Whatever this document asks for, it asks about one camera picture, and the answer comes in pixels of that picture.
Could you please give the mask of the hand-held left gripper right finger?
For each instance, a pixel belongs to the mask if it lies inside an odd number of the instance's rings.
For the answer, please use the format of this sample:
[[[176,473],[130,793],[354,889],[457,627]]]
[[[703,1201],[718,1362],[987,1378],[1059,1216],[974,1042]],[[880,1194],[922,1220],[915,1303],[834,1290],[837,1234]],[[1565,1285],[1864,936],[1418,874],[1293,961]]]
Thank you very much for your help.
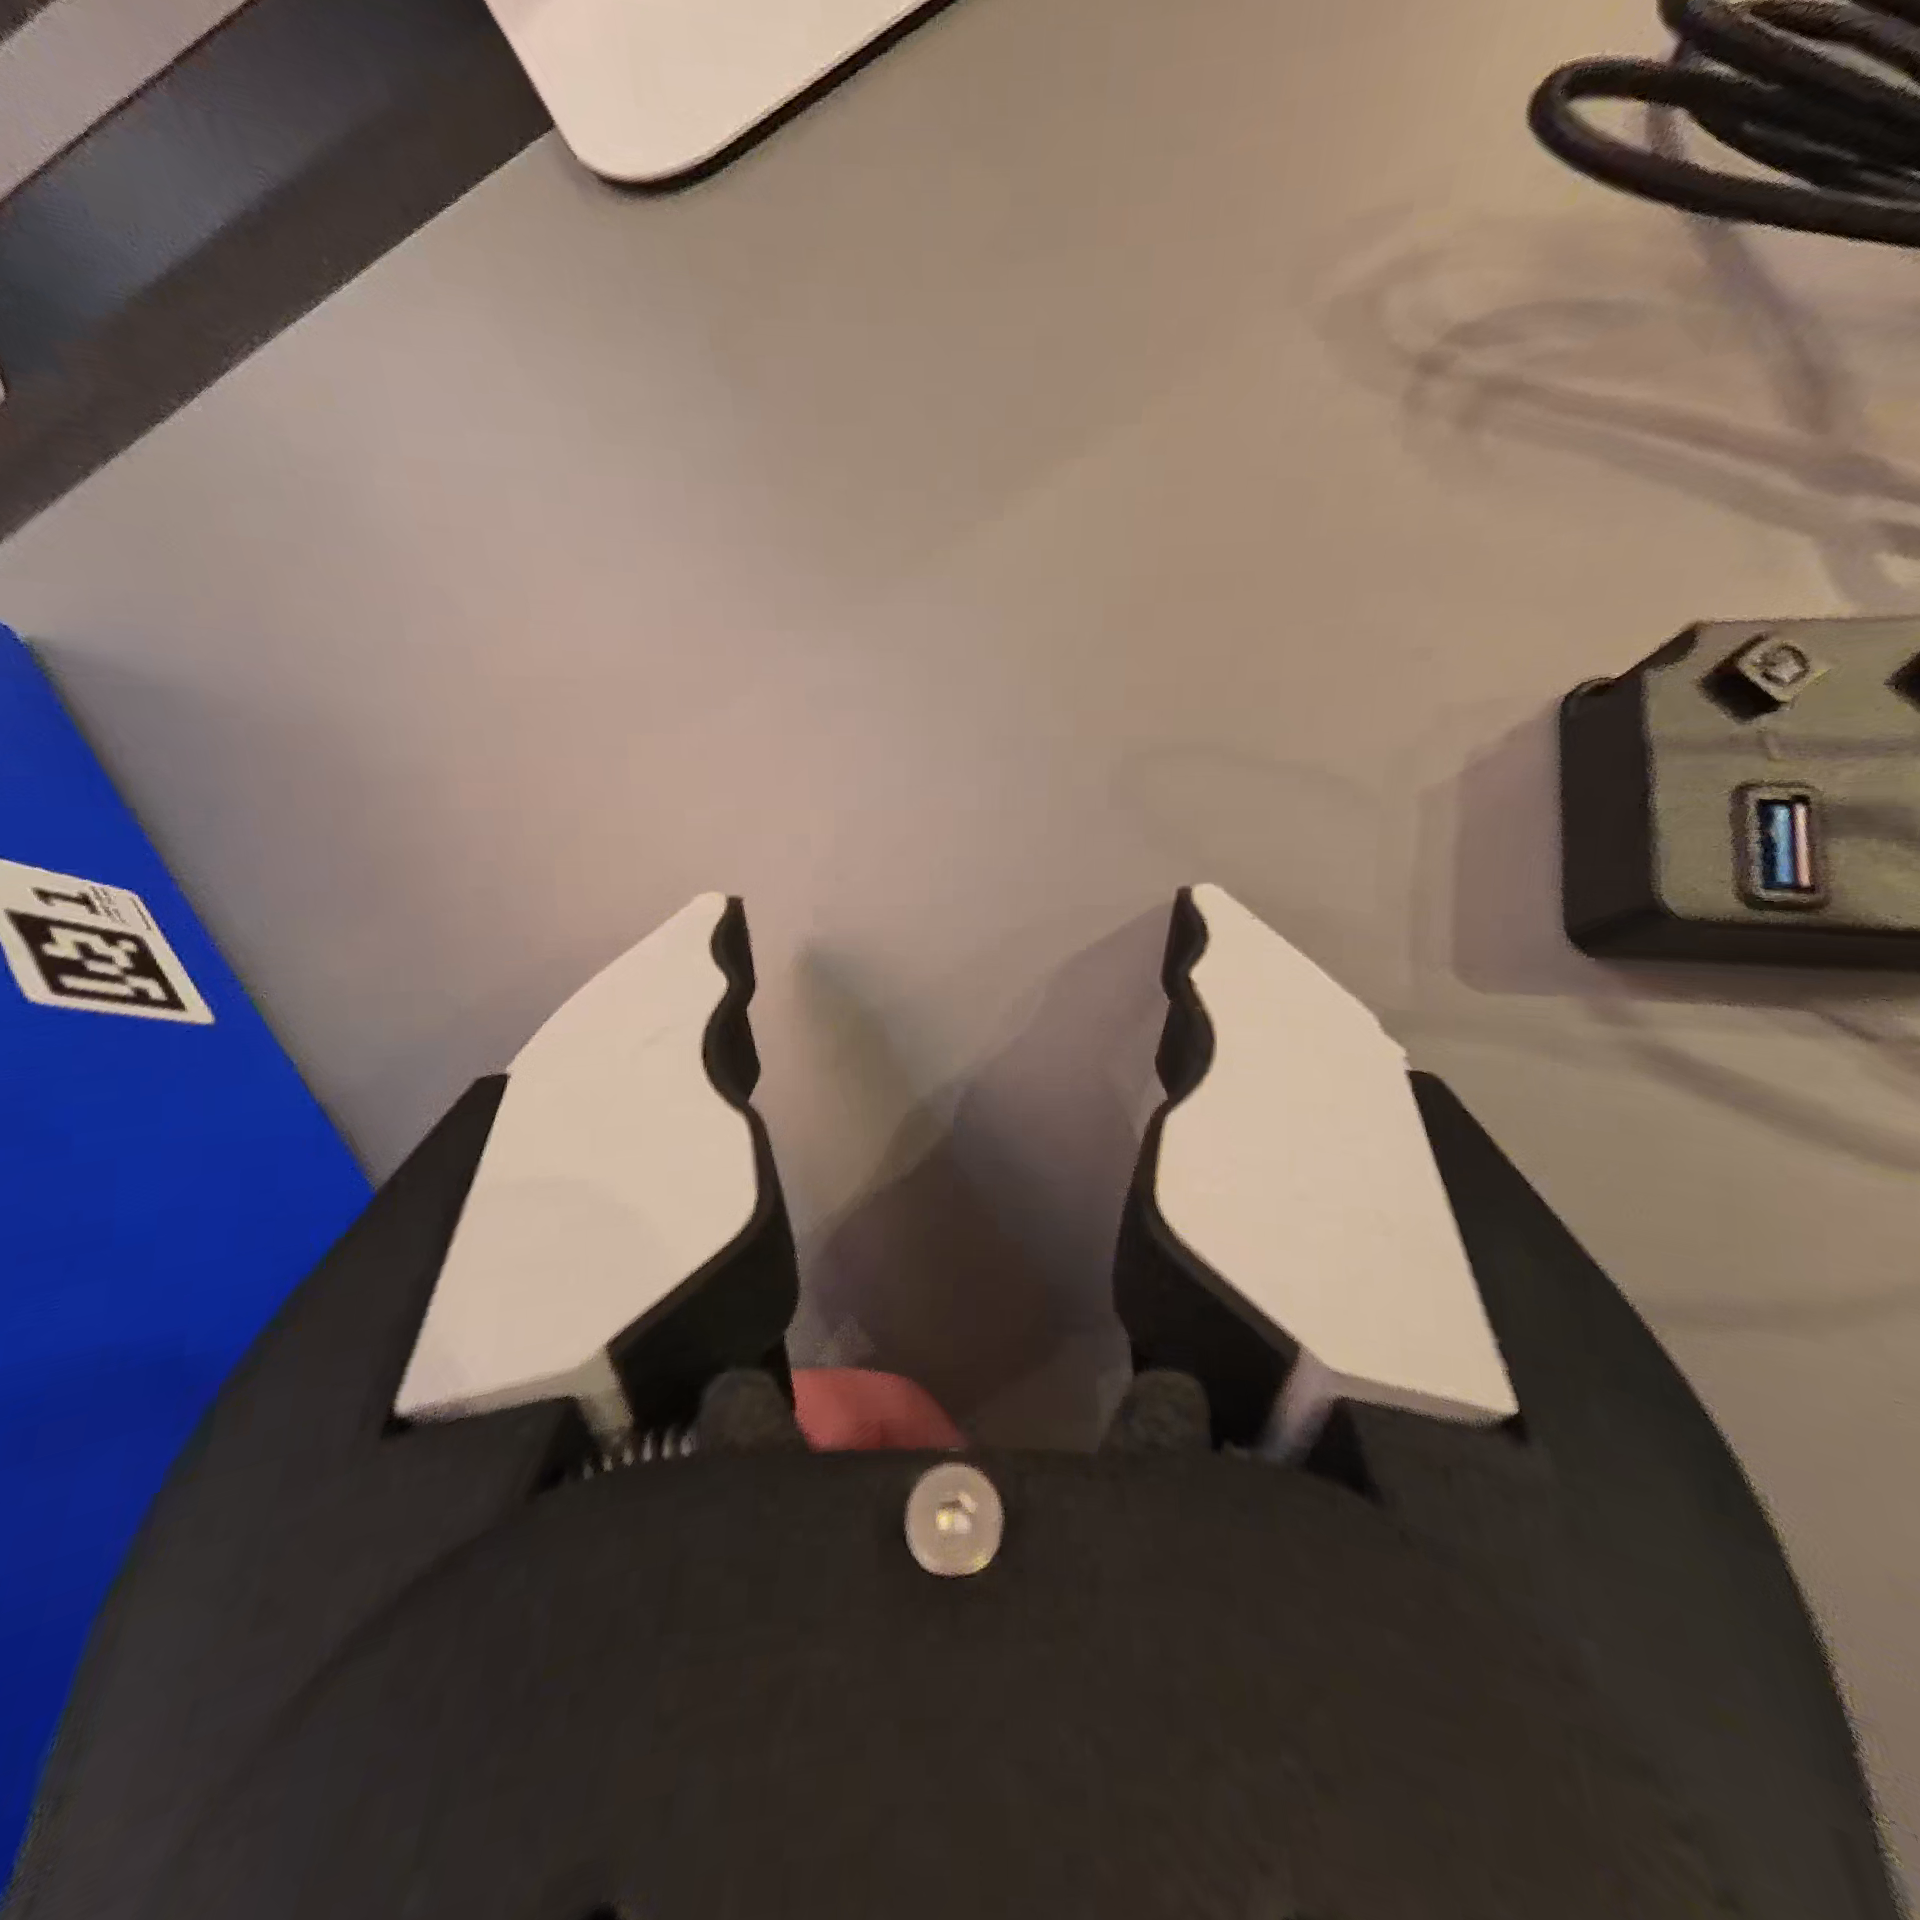
[[[1301,1460],[1348,1408],[1501,1430],[1520,1394],[1403,1044],[1216,881],[1171,903],[1115,1260],[1136,1380],[1202,1445]]]

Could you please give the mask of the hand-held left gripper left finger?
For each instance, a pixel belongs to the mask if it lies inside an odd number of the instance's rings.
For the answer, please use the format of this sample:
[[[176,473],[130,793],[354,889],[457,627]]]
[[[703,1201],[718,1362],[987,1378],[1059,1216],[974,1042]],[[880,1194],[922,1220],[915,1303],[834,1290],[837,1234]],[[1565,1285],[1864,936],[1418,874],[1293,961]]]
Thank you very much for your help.
[[[691,1430],[780,1365],[799,1262],[756,1115],[745,901],[705,892],[572,992],[506,1068],[395,1418],[572,1403],[599,1444]]]

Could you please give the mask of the black usb port block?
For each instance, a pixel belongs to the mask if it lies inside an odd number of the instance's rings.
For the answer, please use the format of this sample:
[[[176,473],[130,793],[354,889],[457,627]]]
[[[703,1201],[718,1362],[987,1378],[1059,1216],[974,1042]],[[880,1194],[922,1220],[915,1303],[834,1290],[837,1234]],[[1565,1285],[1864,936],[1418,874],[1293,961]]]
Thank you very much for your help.
[[[1918,970],[1918,621],[1696,621],[1556,717],[1565,931],[1599,961]]]

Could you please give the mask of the blue plastic bin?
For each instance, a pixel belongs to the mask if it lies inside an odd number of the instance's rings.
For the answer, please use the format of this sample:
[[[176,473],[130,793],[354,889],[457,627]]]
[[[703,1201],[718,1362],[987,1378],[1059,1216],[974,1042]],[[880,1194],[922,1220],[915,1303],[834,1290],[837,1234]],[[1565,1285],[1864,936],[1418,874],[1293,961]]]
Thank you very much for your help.
[[[171,1466],[372,1183],[3,632],[3,1859]]]

